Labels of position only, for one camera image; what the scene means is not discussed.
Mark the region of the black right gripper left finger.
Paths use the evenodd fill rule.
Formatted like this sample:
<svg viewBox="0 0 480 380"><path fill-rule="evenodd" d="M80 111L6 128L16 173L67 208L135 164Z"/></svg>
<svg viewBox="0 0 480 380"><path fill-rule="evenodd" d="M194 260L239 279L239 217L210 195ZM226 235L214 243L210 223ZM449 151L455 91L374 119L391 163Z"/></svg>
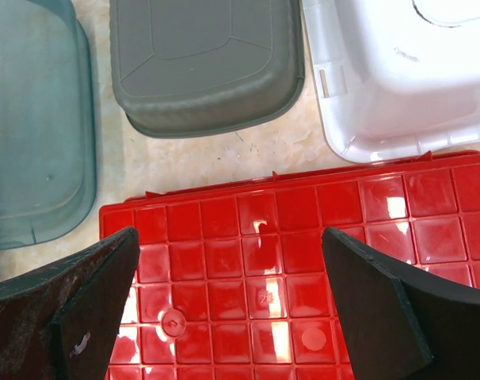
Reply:
<svg viewBox="0 0 480 380"><path fill-rule="evenodd" d="M103 379L139 253L129 226L0 282L0 379Z"/></svg>

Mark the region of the grey-green plastic tub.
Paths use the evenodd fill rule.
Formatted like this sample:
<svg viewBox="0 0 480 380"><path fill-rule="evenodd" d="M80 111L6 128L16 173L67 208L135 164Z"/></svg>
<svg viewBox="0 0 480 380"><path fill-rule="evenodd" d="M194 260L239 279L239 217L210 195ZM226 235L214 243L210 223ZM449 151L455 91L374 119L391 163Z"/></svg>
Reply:
<svg viewBox="0 0 480 380"><path fill-rule="evenodd" d="M138 132L216 135L282 116L305 81L297 1L112 1L112 87Z"/></svg>

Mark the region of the teal translucent plastic tub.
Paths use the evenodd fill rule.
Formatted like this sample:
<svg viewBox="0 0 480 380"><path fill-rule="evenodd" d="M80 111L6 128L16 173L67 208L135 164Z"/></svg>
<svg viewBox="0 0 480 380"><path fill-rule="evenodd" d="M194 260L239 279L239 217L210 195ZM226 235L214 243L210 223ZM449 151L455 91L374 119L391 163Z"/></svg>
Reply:
<svg viewBox="0 0 480 380"><path fill-rule="evenodd" d="M0 251L63 236L96 196L90 46L70 1L0 1Z"/></svg>

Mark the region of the red plastic crate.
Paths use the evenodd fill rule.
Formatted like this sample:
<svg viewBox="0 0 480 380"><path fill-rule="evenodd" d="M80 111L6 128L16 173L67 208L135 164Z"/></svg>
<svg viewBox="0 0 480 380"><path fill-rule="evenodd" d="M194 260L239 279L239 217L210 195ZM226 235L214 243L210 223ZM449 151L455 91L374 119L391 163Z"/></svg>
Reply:
<svg viewBox="0 0 480 380"><path fill-rule="evenodd" d="M480 152L147 193L99 223L141 249L107 378L350 379L323 230L480 289Z"/></svg>

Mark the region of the large white plastic container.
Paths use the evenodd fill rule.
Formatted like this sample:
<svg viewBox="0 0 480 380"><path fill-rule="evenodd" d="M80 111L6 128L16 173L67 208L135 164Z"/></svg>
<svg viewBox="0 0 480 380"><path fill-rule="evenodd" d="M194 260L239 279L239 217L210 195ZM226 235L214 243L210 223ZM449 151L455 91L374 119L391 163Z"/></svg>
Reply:
<svg viewBox="0 0 480 380"><path fill-rule="evenodd" d="M480 143L480 1L305 1L322 129L357 163Z"/></svg>

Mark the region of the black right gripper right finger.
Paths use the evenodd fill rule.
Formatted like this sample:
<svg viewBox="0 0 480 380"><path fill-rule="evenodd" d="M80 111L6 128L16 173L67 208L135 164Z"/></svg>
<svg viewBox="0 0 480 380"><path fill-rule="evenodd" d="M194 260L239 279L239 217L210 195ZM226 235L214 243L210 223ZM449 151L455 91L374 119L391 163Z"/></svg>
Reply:
<svg viewBox="0 0 480 380"><path fill-rule="evenodd" d="M327 227L322 252L356 379L480 379L480 290Z"/></svg>

